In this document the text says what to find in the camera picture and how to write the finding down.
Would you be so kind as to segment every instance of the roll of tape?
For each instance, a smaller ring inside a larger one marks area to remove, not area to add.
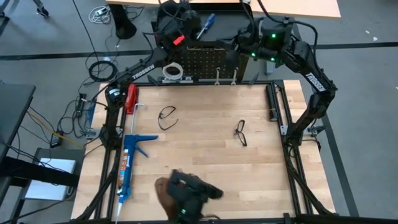
[[[180,73],[176,75],[172,75],[169,72],[167,72],[167,69],[170,67],[174,67],[180,71]],[[170,79],[170,80],[178,80],[182,77],[184,70],[182,69],[182,66],[179,63],[172,62],[169,65],[166,65],[163,67],[163,75],[164,77]]]

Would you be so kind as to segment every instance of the gray floor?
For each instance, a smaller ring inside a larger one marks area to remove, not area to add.
[[[394,0],[350,0],[338,1],[342,19],[298,20],[313,24],[319,31],[321,44],[366,43],[377,38],[377,42],[396,41],[398,37],[398,2]],[[88,22],[89,11],[104,4],[103,1],[76,1],[85,20],[96,50],[106,51],[105,38],[111,33],[112,25],[96,25]],[[0,36],[0,55],[51,54],[70,52],[91,52],[91,45],[85,30],[69,0],[44,1],[51,18],[43,19],[35,14],[30,1],[21,1],[14,11],[6,11],[11,18],[3,35]],[[154,9],[146,9],[134,21],[139,31],[150,31],[149,18]],[[300,28],[302,37],[313,41],[313,34]],[[114,50],[115,37],[107,41]],[[130,40],[122,40],[119,50],[149,49],[143,36],[137,34]],[[396,48],[319,50],[318,63],[326,74],[335,81],[339,91],[328,111],[347,176],[353,190],[359,214],[363,217],[398,218],[398,76],[395,65],[398,58]],[[130,66],[142,56],[118,57],[118,67]],[[259,62],[250,62],[247,78],[261,70]],[[76,97],[80,83],[88,76],[85,58],[0,61],[0,80],[6,83],[31,83],[36,85],[32,106],[56,125],[66,104]],[[271,77],[275,79],[302,79],[288,69],[281,68]],[[304,83],[308,97],[311,89]],[[89,96],[95,94],[98,84],[83,91]],[[23,125],[41,134],[40,129],[25,118]],[[21,149],[31,154],[46,143],[19,130]],[[326,137],[320,136],[322,159],[331,188],[336,211],[347,215],[341,187],[327,146]],[[65,149],[73,148],[66,144]],[[12,188],[0,209],[0,221],[9,218],[10,208],[18,194]],[[42,208],[52,202],[28,201],[23,213]],[[24,218],[27,223],[65,222],[70,218],[73,202],[65,202],[44,212]]]

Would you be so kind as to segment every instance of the desk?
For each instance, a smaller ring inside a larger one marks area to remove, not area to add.
[[[284,81],[284,85],[295,121],[306,108],[300,82]],[[269,121],[264,89],[265,85],[140,87],[139,102],[147,108],[138,109],[134,133],[156,134],[159,138],[140,143],[149,158],[141,154],[134,158],[132,196],[125,202],[119,221],[165,220],[154,182],[159,177],[167,177],[171,169],[196,174],[224,190],[224,197],[210,200],[203,214],[214,213],[222,219],[274,218],[282,217],[282,213],[294,216],[279,127],[278,123]],[[106,103],[103,94],[98,101]],[[279,104],[283,112],[283,103],[279,101]],[[178,123],[161,131],[157,116],[162,108],[171,105],[177,110],[166,122],[173,123],[178,118]],[[94,128],[102,126],[105,114],[103,107],[95,108]],[[131,115],[126,118],[126,133],[130,132],[131,118]],[[248,147],[242,147],[233,136],[240,119],[246,120],[244,133]],[[99,141],[89,144],[87,151],[100,144]],[[324,206],[333,211],[317,145],[313,141],[303,142],[300,152],[308,186]],[[83,161],[72,218],[79,216],[93,199],[103,158],[101,147]],[[106,194],[103,217],[108,198]],[[303,198],[299,201],[304,211]]]
[[[191,0],[190,3],[236,3],[239,0]],[[106,0],[108,4],[158,5],[157,0]],[[290,16],[340,18],[337,0],[262,0],[269,13]],[[263,14],[257,0],[251,0],[253,12]]]

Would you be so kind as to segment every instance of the eyeglasses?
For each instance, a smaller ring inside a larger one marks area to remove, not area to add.
[[[248,143],[246,142],[246,137],[244,137],[243,134],[243,127],[244,127],[245,121],[244,120],[240,120],[238,123],[238,127],[235,129],[235,136],[238,136],[239,140],[242,143],[242,146],[248,146]]]
[[[167,108],[172,108],[172,110],[166,115],[164,116],[163,112],[164,110],[166,110]],[[176,110],[175,106],[166,106],[165,108],[162,109],[162,111],[159,113],[158,117],[157,117],[157,124],[159,125],[159,127],[161,128],[161,130],[166,131],[167,129],[171,128],[172,126],[174,126],[175,124],[177,124],[178,119],[174,122],[174,124],[170,125],[167,128],[163,128],[162,125],[160,125],[160,120],[170,116],[170,114],[172,114],[174,111]]]

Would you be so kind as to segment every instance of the wooden table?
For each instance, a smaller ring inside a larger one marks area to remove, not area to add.
[[[191,3],[235,3],[239,0],[190,0]],[[158,0],[106,0],[108,4],[158,5]],[[340,18],[337,0],[262,0],[269,13],[291,16]],[[253,12],[263,13],[257,0],[251,0]]]
[[[305,99],[298,80],[284,83],[295,121],[306,108]],[[138,153],[134,158],[132,196],[123,206],[120,221],[165,220],[166,214],[157,201],[154,182],[159,177],[169,176],[172,169],[196,174],[224,191],[221,200],[210,200],[205,205],[203,214],[214,213],[224,219],[275,218],[282,217],[285,212],[294,216],[279,127],[277,122],[269,121],[265,85],[139,89],[139,102],[145,104],[146,109],[138,109],[134,133],[156,134],[159,138],[139,145],[149,158]],[[103,94],[98,100],[106,103]],[[157,116],[166,106],[177,109],[162,124],[167,126],[176,119],[178,123],[162,131]],[[125,133],[128,134],[131,118],[131,115],[126,118]],[[93,127],[99,128],[104,119],[103,107],[96,106]],[[247,147],[242,147],[233,136],[240,119],[246,120]],[[99,144],[99,141],[89,144],[87,151]],[[308,186],[324,206],[333,211],[317,145],[305,141],[300,152]],[[84,160],[72,218],[79,216],[95,195],[103,158],[102,147]],[[108,194],[104,197],[103,215],[108,197]],[[300,204],[304,210],[302,198]],[[116,214],[116,208],[114,206],[113,214]]]

